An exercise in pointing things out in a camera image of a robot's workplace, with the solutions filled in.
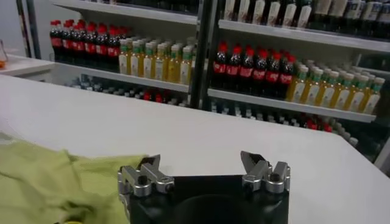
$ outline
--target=red label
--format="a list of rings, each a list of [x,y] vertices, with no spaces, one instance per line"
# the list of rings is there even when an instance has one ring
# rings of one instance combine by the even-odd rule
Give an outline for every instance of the red label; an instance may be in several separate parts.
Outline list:
[[[242,67],[242,68],[239,70],[239,76],[242,76],[242,77],[250,77],[250,75],[252,75],[252,71],[253,71],[252,68],[244,68],[244,67]]]
[[[63,47],[66,49],[72,49],[73,42],[70,40],[62,40]]]
[[[53,47],[62,47],[62,40],[61,40],[61,38],[51,38],[51,45]]]
[[[109,47],[107,49],[108,56],[110,57],[117,57],[119,55],[119,48],[118,47]]]
[[[292,81],[292,75],[289,74],[281,74],[280,75],[280,83],[282,84],[290,84]]]
[[[226,73],[228,75],[237,75],[238,70],[239,70],[239,66],[231,66],[231,65],[226,66]]]
[[[91,43],[85,43],[85,51],[87,51],[89,54],[95,54],[96,45]]]
[[[214,72],[215,73],[225,73],[226,65],[219,64],[214,61]]]
[[[278,80],[279,74],[276,72],[267,71],[266,80],[269,82],[276,82]]]
[[[253,71],[253,76],[255,80],[263,80],[266,75],[266,71],[261,71],[261,70],[254,70]]]
[[[107,54],[107,47],[104,45],[96,45],[96,53],[101,55]]]

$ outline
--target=bottle label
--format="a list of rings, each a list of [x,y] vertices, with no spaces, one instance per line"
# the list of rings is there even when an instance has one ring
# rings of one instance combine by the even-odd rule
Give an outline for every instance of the bottle label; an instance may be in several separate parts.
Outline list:
[[[138,76],[138,58],[136,56],[132,56],[130,58],[130,62],[132,65],[132,75],[137,75]]]
[[[295,86],[294,93],[292,94],[292,101],[294,103],[299,103],[300,98],[302,97],[303,90],[305,89],[304,83],[298,83]]]
[[[272,2],[271,6],[269,8],[269,14],[268,14],[268,20],[267,20],[267,26],[274,26],[276,23],[276,19],[279,14],[280,9],[280,3],[279,2]]]
[[[318,0],[316,4],[315,14],[328,15],[330,4],[332,0]]]
[[[363,100],[363,97],[364,97],[364,93],[362,93],[362,92],[355,93],[355,95],[352,98],[352,101],[351,101],[351,104],[350,104],[348,110],[353,111],[353,112],[358,112],[359,105],[360,105],[361,101]]]
[[[150,58],[144,58],[144,75],[145,78],[151,78],[152,74],[152,60]]]
[[[163,68],[164,62],[163,60],[156,60],[156,79],[163,80]]]
[[[121,74],[127,73],[127,57],[126,57],[126,55],[121,54],[119,56],[119,71]]]
[[[100,55],[107,55],[107,47],[104,45],[96,45],[96,53]]]
[[[252,75],[252,71],[253,71],[252,68],[241,67],[241,69],[239,70],[239,76],[248,78],[248,77],[250,77],[250,75]]]
[[[89,54],[95,54],[96,45],[91,43],[85,43],[85,51],[87,51]]]
[[[285,17],[283,19],[282,26],[289,27],[291,26],[292,20],[294,19],[295,11],[297,6],[295,4],[288,4],[286,7]]]
[[[255,79],[255,80],[263,80],[264,77],[266,76],[266,71],[264,71],[264,70],[256,70],[255,69],[253,71],[253,76],[254,76],[253,79]]]
[[[51,45],[53,47],[62,47],[62,40],[61,40],[61,38],[56,38],[56,37],[51,38]]]
[[[219,63],[214,61],[214,73],[223,74],[223,73],[225,73],[225,70],[226,70],[226,65],[219,64]]]
[[[319,86],[313,85],[313,86],[310,87],[309,93],[307,95],[306,104],[314,105],[314,103],[316,101],[316,97],[317,97],[318,91],[319,91]]]
[[[311,13],[311,7],[309,5],[305,5],[300,10],[300,15],[298,19],[298,25],[299,28],[305,28],[307,25],[307,21],[309,20],[309,16]]]
[[[228,75],[237,75],[239,70],[239,66],[226,66],[226,74]]]
[[[336,106],[335,106],[336,109],[342,110],[344,108],[348,95],[349,95],[349,90],[347,89],[344,89],[340,92],[340,95],[336,101]]]
[[[263,17],[264,7],[266,3],[264,0],[257,0],[255,4],[255,11],[253,12],[253,24],[261,24],[261,19]]]
[[[118,47],[108,47],[107,54],[110,57],[117,57],[119,55],[119,48]]]
[[[280,75],[280,83],[281,84],[287,84],[289,85],[292,81],[292,75],[289,75],[289,74],[281,74]]]
[[[347,6],[347,0],[333,1],[330,7],[329,15],[334,17],[342,17]]]
[[[279,78],[279,74],[276,72],[267,71],[266,72],[266,80],[268,82],[275,83]]]
[[[180,83],[181,84],[188,84],[188,66],[189,64],[187,63],[182,63],[180,65]]]
[[[333,93],[335,93],[334,88],[326,88],[324,91],[324,95],[322,96],[321,100],[321,106],[322,107],[329,107],[330,101],[332,100]]]
[[[379,101],[380,96],[379,95],[371,95],[369,100],[367,101],[366,107],[363,110],[363,113],[365,114],[372,114],[372,112],[375,109],[375,106],[377,105]]]

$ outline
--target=green cloth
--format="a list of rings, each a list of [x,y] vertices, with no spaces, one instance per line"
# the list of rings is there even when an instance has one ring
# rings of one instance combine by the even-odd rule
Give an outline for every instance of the green cloth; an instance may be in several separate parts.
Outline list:
[[[88,159],[15,139],[0,142],[0,223],[128,223],[118,199],[117,172],[144,155]]]

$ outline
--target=metal shelf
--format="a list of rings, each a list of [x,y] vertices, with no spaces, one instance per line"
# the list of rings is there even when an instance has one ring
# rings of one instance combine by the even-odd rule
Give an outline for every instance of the metal shelf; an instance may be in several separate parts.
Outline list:
[[[219,20],[219,28],[247,33],[256,33],[272,37],[288,38],[312,43],[329,44],[341,47],[351,47],[369,51],[390,52],[390,43],[384,41],[367,40],[362,38],[346,37],[344,35],[329,34],[316,30],[287,29],[281,27],[262,26],[236,21]]]
[[[90,10],[95,12],[105,12],[116,15],[134,16],[147,19],[157,19],[175,23],[196,25],[197,17],[174,12],[160,11],[159,9],[144,9],[136,6],[111,5],[97,2],[87,2],[81,0],[50,0],[52,4],[67,9],[79,11]]]
[[[264,97],[250,96],[250,95],[239,94],[239,93],[232,93],[232,92],[221,91],[216,89],[208,89],[207,94],[211,97],[216,97],[220,99],[234,100],[239,102],[299,111],[299,112],[310,113],[310,114],[318,114],[318,115],[329,116],[329,117],[337,117],[337,118],[351,120],[351,121],[370,123],[376,118],[374,115],[354,113],[350,111],[329,109],[324,107],[314,107],[310,105],[292,103],[292,102],[287,102],[282,100],[268,99]]]
[[[72,73],[76,72],[78,74],[85,74],[85,75],[90,75],[90,76],[95,76],[95,77],[100,77],[105,79],[117,80],[121,82],[128,82],[128,83],[134,83],[134,84],[139,84],[144,86],[151,86],[151,87],[156,87],[161,89],[170,89],[173,91],[188,93],[188,86],[182,84],[163,82],[155,79],[141,78],[134,75],[124,75],[115,72],[85,68],[81,66],[67,65],[58,62],[56,64],[61,66],[62,70],[72,71]]]

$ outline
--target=white table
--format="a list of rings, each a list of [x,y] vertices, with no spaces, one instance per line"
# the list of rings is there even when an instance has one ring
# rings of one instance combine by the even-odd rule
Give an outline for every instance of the white table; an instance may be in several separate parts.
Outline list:
[[[293,224],[390,221],[390,179],[331,133],[2,75],[0,107],[8,134],[90,157],[161,153],[168,175],[242,174],[240,150],[286,161]]]

